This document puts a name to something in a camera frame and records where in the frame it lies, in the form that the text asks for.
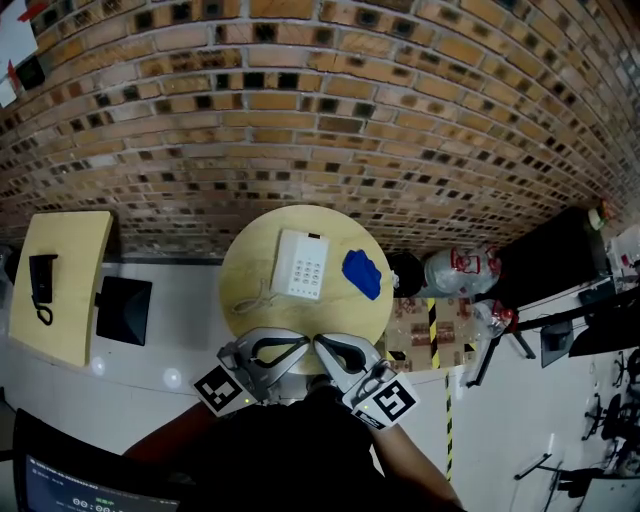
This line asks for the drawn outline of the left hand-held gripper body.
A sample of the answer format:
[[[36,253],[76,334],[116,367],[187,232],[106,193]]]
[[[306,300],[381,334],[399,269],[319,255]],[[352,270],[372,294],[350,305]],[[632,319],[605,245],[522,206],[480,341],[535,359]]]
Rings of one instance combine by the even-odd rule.
[[[258,363],[263,343],[231,342],[216,354],[216,363],[193,387],[215,416],[226,416],[271,398],[269,371]]]

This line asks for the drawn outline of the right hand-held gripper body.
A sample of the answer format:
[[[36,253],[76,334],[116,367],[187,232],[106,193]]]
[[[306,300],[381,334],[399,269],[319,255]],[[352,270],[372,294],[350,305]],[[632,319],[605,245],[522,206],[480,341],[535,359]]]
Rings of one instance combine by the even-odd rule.
[[[419,405],[419,396],[404,373],[381,360],[344,394],[343,403],[368,427],[386,430]]]

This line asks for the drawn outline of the blue cloth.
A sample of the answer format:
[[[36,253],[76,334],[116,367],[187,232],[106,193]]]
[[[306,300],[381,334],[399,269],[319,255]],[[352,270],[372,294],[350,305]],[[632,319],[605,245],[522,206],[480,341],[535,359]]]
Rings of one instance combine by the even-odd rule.
[[[381,293],[382,274],[364,250],[349,250],[342,263],[344,277],[369,300]]]

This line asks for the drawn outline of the white box with screws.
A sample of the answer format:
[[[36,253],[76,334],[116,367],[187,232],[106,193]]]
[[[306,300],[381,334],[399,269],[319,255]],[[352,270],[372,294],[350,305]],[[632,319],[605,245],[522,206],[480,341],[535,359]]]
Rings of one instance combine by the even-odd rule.
[[[318,301],[329,252],[329,239],[315,233],[295,231],[295,272],[289,292],[281,296]]]

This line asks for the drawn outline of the person's right forearm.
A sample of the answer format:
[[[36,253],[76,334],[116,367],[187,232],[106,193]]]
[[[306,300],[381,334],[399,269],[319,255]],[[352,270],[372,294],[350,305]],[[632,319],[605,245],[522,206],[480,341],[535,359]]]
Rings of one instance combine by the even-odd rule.
[[[445,475],[396,424],[371,429],[373,447],[384,475],[432,512],[466,512]]]

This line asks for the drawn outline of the person's left forearm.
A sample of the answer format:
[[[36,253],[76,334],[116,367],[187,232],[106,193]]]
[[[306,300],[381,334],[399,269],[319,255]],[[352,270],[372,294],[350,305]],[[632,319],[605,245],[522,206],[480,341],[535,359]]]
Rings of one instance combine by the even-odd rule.
[[[136,442],[124,456],[148,463],[175,459],[218,421],[204,404],[198,403]]]

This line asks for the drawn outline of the yellow black hazard tape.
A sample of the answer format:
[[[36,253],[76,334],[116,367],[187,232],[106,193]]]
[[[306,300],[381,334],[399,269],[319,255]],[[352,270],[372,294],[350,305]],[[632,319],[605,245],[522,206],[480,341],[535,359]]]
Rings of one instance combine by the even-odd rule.
[[[434,298],[427,299],[429,337],[431,343],[432,368],[442,369],[441,357],[439,352],[438,327],[437,327],[437,309],[436,300]],[[452,480],[453,475],[453,415],[452,415],[452,395],[450,389],[450,373],[448,370],[444,374],[445,387],[445,407],[446,407],[446,435],[447,435],[447,462],[445,469],[445,477],[448,481]]]

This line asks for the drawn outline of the person's black shirt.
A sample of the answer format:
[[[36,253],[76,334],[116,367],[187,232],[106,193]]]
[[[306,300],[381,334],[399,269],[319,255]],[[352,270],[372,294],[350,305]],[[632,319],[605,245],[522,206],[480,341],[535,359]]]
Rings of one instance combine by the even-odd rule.
[[[432,512],[384,475],[371,429],[324,387],[219,419],[168,462],[195,484],[188,512]]]

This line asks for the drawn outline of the small red-printed plastic bag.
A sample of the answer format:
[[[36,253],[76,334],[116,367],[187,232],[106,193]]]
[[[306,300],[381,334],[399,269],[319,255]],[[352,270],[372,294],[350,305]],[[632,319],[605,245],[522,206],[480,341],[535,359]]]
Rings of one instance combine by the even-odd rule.
[[[513,309],[500,300],[485,299],[472,305],[474,340],[490,341],[502,335],[517,319]]]

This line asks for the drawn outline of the black laptop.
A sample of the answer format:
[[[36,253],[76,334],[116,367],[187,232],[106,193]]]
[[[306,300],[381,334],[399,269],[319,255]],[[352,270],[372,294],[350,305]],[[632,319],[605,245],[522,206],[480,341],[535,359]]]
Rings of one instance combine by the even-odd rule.
[[[80,441],[23,409],[11,455],[19,512],[179,512],[189,494],[163,469]]]

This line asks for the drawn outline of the grey monitor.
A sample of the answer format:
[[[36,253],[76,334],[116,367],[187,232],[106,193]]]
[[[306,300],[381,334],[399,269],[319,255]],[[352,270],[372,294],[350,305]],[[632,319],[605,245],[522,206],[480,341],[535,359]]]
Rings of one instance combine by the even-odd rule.
[[[541,367],[546,368],[566,356],[574,343],[573,321],[547,325],[540,331]]]

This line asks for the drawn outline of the square wooden side table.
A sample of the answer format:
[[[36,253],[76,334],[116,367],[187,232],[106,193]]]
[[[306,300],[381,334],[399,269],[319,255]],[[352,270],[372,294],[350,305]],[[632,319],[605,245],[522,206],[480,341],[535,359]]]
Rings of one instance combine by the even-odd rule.
[[[32,217],[13,287],[8,335],[61,362],[89,362],[96,287],[113,222],[108,211],[36,214]],[[29,258],[54,255],[53,315],[47,326],[32,301]]]

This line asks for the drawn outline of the black office chair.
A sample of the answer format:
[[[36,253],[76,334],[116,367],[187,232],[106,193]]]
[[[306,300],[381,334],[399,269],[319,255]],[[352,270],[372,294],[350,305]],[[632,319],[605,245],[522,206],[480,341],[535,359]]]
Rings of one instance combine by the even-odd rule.
[[[622,403],[622,395],[613,396],[607,407],[602,406],[599,393],[594,394],[595,406],[584,417],[592,421],[591,427],[581,440],[586,441],[598,430],[603,440],[622,438],[640,443],[640,402]]]

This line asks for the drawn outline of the small black wall box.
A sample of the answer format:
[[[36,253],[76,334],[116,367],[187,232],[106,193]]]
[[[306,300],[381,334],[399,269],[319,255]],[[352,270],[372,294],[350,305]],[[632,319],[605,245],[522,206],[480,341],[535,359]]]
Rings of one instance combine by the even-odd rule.
[[[15,73],[25,91],[32,90],[45,82],[46,75],[37,56],[31,56],[15,68]]]

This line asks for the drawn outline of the white wall sign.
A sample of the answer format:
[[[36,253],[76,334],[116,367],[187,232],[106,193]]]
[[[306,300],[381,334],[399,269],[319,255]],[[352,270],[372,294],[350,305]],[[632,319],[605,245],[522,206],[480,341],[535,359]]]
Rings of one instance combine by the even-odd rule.
[[[0,13],[0,109],[17,98],[17,68],[37,50],[26,0],[11,0]]]

